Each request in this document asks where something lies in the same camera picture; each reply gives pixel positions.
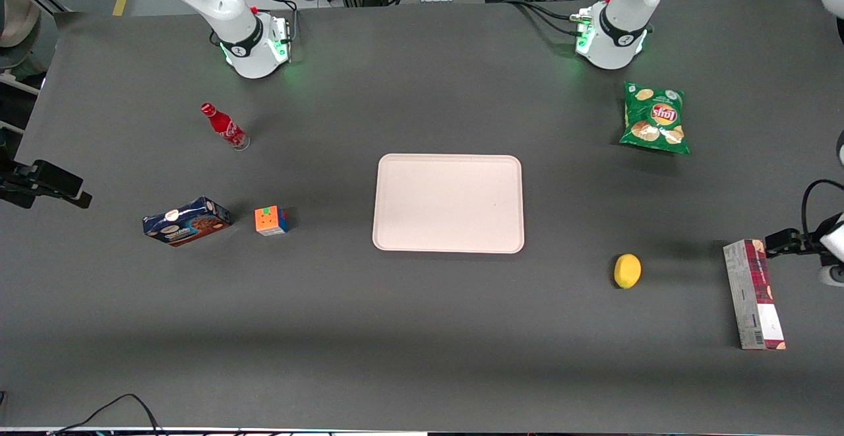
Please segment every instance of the tray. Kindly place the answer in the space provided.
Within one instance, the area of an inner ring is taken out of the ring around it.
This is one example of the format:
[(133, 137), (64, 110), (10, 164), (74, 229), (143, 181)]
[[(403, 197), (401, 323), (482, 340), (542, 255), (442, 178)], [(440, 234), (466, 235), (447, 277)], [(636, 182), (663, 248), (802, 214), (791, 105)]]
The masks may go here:
[(383, 156), (372, 243), (385, 251), (518, 253), (522, 164), (513, 156)]

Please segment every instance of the coca-cola bottle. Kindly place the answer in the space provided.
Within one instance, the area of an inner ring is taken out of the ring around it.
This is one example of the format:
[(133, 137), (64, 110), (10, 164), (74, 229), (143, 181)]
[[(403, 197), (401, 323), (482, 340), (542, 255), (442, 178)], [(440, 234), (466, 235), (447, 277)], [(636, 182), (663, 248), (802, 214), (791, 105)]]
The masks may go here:
[(211, 103), (203, 104), (201, 109), (202, 113), (207, 115), (208, 120), (211, 121), (211, 127), (214, 128), (214, 131), (223, 136), (223, 139), (231, 144), (231, 147), (235, 150), (244, 150), (249, 147), (249, 136), (237, 123), (231, 120), (229, 115), (217, 111), (217, 108), (214, 108)]

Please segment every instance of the lemon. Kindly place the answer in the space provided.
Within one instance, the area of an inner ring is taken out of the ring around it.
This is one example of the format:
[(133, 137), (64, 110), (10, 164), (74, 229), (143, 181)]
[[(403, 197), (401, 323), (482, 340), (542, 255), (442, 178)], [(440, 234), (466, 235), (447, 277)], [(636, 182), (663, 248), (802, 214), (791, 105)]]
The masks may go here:
[(642, 263), (635, 255), (621, 255), (615, 262), (615, 283), (621, 289), (633, 288), (642, 276)]

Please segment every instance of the red and white box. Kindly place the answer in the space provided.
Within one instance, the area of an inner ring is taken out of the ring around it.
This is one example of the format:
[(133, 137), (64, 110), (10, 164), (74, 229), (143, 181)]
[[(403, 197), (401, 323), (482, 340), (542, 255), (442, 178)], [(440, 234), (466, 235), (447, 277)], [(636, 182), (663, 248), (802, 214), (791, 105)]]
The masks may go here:
[(736, 241), (724, 247), (724, 261), (733, 290), (741, 348), (784, 350), (786, 342), (774, 307), (765, 244), (762, 240)]

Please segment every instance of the lay's chips bag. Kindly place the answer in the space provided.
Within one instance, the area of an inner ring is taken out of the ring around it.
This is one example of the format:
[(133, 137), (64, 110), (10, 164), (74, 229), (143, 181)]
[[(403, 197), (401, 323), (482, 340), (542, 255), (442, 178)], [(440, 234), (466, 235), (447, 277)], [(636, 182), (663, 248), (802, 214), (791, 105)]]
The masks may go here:
[(688, 154), (680, 120), (683, 92), (652, 90), (624, 82), (624, 135), (621, 144)]

